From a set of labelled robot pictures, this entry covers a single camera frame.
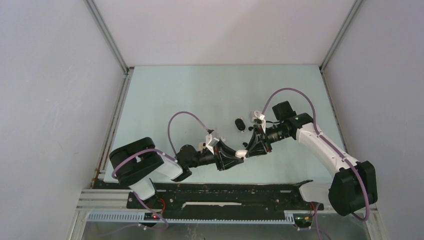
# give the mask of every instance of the small black object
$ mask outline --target small black object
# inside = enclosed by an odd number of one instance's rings
[[[300,217],[300,218],[295,217],[294,224],[296,227],[304,229],[304,228],[309,228],[312,225],[312,221],[310,221],[309,218],[305,219],[304,217]]]
[[[243,122],[243,119],[241,119],[241,118],[237,118],[236,120],[235,120],[235,126],[237,127],[237,129],[238,130],[240,130],[240,131],[244,131],[245,129],[246,129],[246,125],[245,125],[245,123]]]

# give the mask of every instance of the light blue table surface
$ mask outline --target light blue table surface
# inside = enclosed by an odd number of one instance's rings
[[[313,102],[317,123],[338,146],[342,140],[330,101],[316,65],[223,65],[223,66],[137,66],[134,70],[112,149],[151,137],[156,148],[173,156],[167,137],[168,121],[179,111],[197,115],[210,129],[226,139],[233,149],[243,149],[252,132],[241,133],[235,119],[243,117],[246,127],[250,111],[262,111],[269,96],[280,88],[296,88]],[[289,101],[293,110],[309,113],[308,102],[298,93],[282,91],[271,101],[266,119],[275,121],[272,107]],[[171,124],[171,138],[176,151],[185,145],[196,149],[207,132],[187,114],[177,116]],[[272,152],[245,159],[225,171],[215,164],[191,168],[185,183],[295,183],[307,179],[331,182],[332,178],[318,159],[292,138],[272,144]],[[105,182],[112,178],[109,163]],[[171,182],[160,173],[149,176],[153,182]]]

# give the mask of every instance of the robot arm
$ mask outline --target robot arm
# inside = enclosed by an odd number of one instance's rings
[[[149,180],[149,174],[153,171],[165,174],[174,182],[180,182],[192,174],[190,168],[216,164],[219,171],[228,170],[243,163],[246,158],[270,153],[271,144],[292,137],[310,149],[333,177],[332,184],[302,182],[296,189],[302,200],[332,205],[342,216],[363,208],[365,200],[360,184],[345,162],[349,160],[364,182],[369,204],[377,201],[376,174],[371,163],[359,163],[342,149],[334,149],[335,144],[318,126],[318,132],[315,131],[313,118],[307,113],[296,114],[288,101],[277,104],[272,110],[279,123],[268,128],[264,124],[265,116],[262,113],[253,114],[252,120],[256,124],[253,125],[253,134],[246,149],[231,149],[210,130],[206,136],[205,149],[196,151],[192,145],[184,145],[176,154],[176,158],[173,158],[155,149],[152,139],[146,137],[110,154],[114,173],[116,172],[121,185],[130,187],[142,200],[147,200],[156,192]]]

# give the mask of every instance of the white wall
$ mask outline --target white wall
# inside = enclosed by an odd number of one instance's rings
[[[129,66],[319,65],[354,0],[95,2]]]
[[[391,239],[423,239],[424,1],[366,0],[325,71],[352,155],[377,171]]]
[[[123,73],[82,0],[0,3],[1,239],[64,239]]]

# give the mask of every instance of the black connector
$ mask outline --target black connector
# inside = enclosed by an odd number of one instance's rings
[[[275,118],[283,122],[284,120],[296,116],[296,112],[293,111],[292,106],[290,106],[289,101],[280,102],[279,104],[272,107]]]
[[[145,212],[143,220],[144,221],[159,221],[161,219],[151,212]]]

